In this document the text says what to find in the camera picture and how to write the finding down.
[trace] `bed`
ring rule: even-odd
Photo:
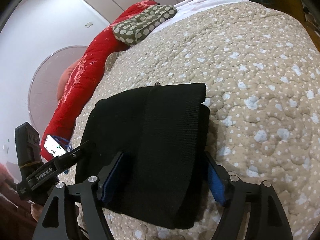
[[[181,6],[141,43],[108,57],[76,119],[72,146],[80,144],[87,118],[103,98],[157,82],[203,82],[210,109],[206,150],[246,182],[269,180],[293,238],[308,239],[320,220],[319,52],[297,20],[260,4],[187,0]],[[60,180],[73,184],[75,170]],[[203,200],[204,214],[188,230],[104,213],[116,240],[211,239],[222,209],[211,193]],[[81,213],[78,222],[85,226]]]

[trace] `wall light switch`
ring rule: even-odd
[[[92,22],[88,22],[88,23],[85,25],[85,27],[86,27],[86,28],[89,28],[91,25],[93,25],[93,23],[92,23]]]

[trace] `black cable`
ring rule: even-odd
[[[88,232],[84,228],[82,228],[81,226],[79,226],[79,227],[81,228],[82,231],[84,231],[86,234],[88,234]]]

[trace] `red pillow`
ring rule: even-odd
[[[58,82],[58,89],[57,89],[57,101],[60,101],[60,99],[63,96],[64,89],[66,87],[66,84],[72,74],[72,72],[75,70],[76,66],[80,62],[81,59],[78,59],[76,62],[71,64],[61,75],[59,82]]]
[[[130,6],[90,43],[84,56],[73,70],[58,107],[44,131],[41,140],[41,155],[47,161],[52,159],[52,155],[44,148],[47,135],[56,135],[70,140],[76,118],[103,77],[107,57],[113,52],[129,48],[128,45],[116,40],[112,27],[155,4],[157,4],[155,1],[145,0]]]

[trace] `blue string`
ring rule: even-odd
[[[57,143],[61,143],[66,149],[69,149],[69,151],[72,151],[72,147],[69,145],[70,142],[67,139],[60,137],[60,136],[57,136],[57,135],[52,135],[51,137],[53,139],[55,139]]]

